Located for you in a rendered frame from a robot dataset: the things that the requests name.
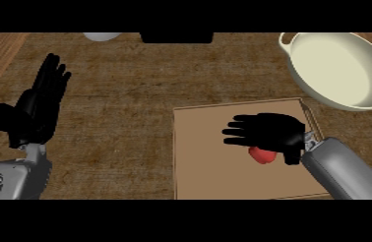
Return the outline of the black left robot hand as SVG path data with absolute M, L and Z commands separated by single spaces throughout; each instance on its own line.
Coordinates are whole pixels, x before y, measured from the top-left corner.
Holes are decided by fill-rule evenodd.
M 10 149 L 26 144 L 44 144 L 50 140 L 69 78 L 59 56 L 50 53 L 33 85 L 23 91 L 16 105 L 0 103 L 0 131 L 7 133 Z

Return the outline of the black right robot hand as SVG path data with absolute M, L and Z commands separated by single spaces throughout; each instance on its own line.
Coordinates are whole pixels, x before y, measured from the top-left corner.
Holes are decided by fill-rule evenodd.
M 221 133 L 227 135 L 227 145 L 280 152 L 287 165 L 299 164 L 305 149 L 305 124 L 295 117 L 277 113 L 240 114 L 231 118 Z

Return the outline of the red bell pepper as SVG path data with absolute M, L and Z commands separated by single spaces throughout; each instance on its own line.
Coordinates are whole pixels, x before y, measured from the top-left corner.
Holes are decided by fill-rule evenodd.
M 276 159 L 276 152 L 274 151 L 261 150 L 258 147 L 249 147 L 247 148 L 247 153 L 249 153 L 252 159 L 259 164 L 270 163 Z

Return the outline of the brown flat tray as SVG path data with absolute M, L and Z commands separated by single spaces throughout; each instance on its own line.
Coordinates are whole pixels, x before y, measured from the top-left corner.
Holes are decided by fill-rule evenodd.
M 299 98 L 258 100 L 172 110 L 174 198 L 315 199 L 327 195 L 305 167 L 287 165 L 283 156 L 261 164 L 247 148 L 224 143 L 222 130 L 239 114 L 271 112 L 293 116 L 323 137 L 309 107 Z

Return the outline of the cream pot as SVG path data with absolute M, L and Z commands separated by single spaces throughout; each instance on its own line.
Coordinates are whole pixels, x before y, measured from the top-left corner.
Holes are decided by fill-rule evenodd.
M 277 43 L 305 94 L 332 108 L 372 111 L 372 43 L 352 32 L 298 32 Z

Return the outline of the white round bowl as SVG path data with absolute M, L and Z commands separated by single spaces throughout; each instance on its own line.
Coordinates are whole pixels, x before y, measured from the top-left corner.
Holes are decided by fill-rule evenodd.
M 109 41 L 115 37 L 118 37 L 121 34 L 118 32 L 85 32 L 84 36 L 91 41 Z

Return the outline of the black appliance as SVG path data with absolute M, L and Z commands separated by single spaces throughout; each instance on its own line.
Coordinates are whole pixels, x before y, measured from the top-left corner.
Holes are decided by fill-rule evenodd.
M 140 39 L 144 43 L 211 43 L 214 34 L 197 33 L 154 33 L 141 32 Z

